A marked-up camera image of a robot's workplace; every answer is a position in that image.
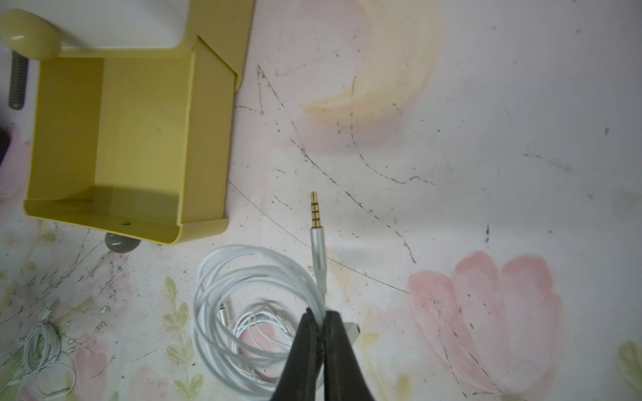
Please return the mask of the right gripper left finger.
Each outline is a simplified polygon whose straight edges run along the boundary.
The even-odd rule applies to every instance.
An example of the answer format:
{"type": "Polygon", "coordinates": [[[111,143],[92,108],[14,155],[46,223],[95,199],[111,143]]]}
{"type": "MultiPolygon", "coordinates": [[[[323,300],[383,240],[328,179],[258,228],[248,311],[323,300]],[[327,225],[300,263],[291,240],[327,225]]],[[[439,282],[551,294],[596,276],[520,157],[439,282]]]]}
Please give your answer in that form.
{"type": "Polygon", "coordinates": [[[319,325],[310,308],[301,317],[272,401],[315,400],[321,369],[322,345],[319,325]]]}

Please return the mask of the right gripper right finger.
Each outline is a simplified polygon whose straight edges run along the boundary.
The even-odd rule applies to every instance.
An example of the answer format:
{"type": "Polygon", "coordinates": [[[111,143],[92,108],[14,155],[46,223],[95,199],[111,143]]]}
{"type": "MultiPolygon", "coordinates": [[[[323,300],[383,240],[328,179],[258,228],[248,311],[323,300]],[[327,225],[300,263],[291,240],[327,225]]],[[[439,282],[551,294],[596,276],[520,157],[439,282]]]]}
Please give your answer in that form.
{"type": "Polygon", "coordinates": [[[324,399],[369,400],[375,398],[361,373],[341,315],[326,312],[323,332],[324,399]]]}

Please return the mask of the white earphones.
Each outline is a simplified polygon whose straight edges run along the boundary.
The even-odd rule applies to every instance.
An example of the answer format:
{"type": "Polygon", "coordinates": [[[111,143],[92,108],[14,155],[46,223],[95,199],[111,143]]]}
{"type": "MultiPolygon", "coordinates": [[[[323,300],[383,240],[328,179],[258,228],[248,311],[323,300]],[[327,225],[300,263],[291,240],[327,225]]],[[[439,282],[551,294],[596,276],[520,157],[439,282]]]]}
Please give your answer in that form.
{"type": "MultiPolygon", "coordinates": [[[[324,392],[324,319],[326,312],[334,310],[327,308],[325,300],[328,267],[316,192],[311,194],[311,215],[312,273],[278,252],[240,245],[209,253],[197,269],[192,318],[195,351],[222,384],[247,399],[271,400],[299,325],[269,302],[256,304],[230,324],[225,311],[229,297],[236,290],[258,284],[279,287],[312,310],[322,345],[316,394],[324,392]]],[[[360,335],[359,325],[343,322],[353,347],[360,335]]]]}
{"type": "Polygon", "coordinates": [[[72,360],[68,363],[61,360],[68,354],[63,352],[61,335],[56,324],[50,319],[57,303],[58,300],[55,299],[48,304],[41,319],[21,341],[14,358],[16,367],[9,368],[6,380],[1,379],[2,399],[11,394],[15,400],[24,388],[38,400],[62,400],[72,394],[77,383],[76,369],[72,360]],[[69,372],[71,383],[61,389],[45,392],[40,387],[40,378],[55,367],[62,367],[69,372]]]}

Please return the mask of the yellow bottom drawer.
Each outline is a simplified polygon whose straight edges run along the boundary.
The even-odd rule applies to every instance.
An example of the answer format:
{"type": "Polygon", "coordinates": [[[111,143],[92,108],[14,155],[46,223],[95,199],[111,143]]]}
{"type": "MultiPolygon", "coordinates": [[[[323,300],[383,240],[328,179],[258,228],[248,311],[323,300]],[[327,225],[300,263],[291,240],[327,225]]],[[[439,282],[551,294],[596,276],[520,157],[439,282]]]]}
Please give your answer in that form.
{"type": "Polygon", "coordinates": [[[26,214],[161,245],[223,233],[253,8],[193,1],[175,48],[43,61],[26,214]]]}

